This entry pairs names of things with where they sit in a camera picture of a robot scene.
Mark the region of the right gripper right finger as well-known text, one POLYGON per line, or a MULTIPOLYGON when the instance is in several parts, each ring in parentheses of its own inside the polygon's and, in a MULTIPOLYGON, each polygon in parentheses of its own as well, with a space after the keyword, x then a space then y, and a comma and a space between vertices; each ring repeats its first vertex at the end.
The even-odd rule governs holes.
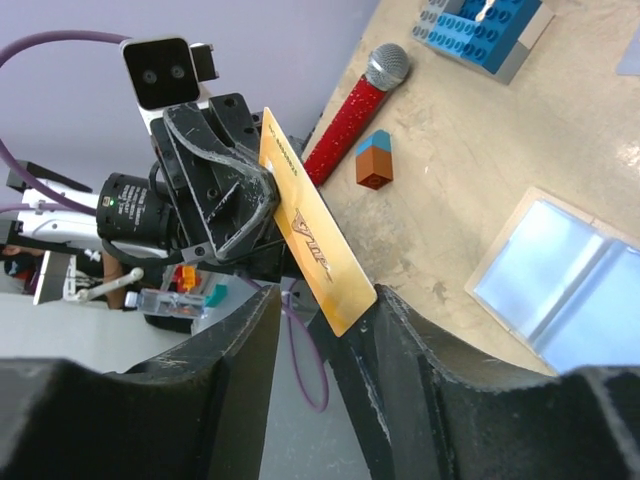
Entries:
POLYGON ((375 479, 635 479, 639 371, 546 376, 494 358, 390 289, 330 364, 375 479))

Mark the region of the gold credit card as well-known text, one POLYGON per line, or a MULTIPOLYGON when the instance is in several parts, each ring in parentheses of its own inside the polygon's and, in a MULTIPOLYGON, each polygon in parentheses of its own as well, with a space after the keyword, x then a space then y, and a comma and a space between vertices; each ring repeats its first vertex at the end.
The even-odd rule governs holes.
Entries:
POLYGON ((280 196, 276 225, 331 330, 341 337, 377 293, 269 108, 263 110, 259 163, 280 196))

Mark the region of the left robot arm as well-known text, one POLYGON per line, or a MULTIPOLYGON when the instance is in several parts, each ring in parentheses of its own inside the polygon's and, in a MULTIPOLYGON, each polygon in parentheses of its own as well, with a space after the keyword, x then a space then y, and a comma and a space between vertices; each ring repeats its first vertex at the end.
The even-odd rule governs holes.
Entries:
POLYGON ((147 176, 115 172, 92 193, 19 162, 25 205, 2 221, 2 241, 97 250, 147 270, 191 264, 264 282, 300 278, 277 221, 309 179, 273 115, 251 112, 238 93, 141 115, 156 155, 147 176))

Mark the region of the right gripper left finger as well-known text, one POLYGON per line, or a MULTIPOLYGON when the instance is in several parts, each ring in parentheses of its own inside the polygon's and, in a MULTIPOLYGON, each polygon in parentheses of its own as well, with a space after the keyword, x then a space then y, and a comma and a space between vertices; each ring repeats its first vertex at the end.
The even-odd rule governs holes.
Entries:
POLYGON ((5 479, 255 479, 281 295, 265 286, 224 320, 123 373, 63 359, 1 364, 5 479))

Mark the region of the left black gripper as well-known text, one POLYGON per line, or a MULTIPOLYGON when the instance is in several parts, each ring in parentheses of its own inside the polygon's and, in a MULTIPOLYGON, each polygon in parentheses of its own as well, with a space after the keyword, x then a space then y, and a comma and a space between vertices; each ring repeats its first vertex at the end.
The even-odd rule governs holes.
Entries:
POLYGON ((299 277, 274 220, 278 188, 259 163, 261 118, 241 94, 168 107, 148 129, 186 261, 255 280, 299 277))

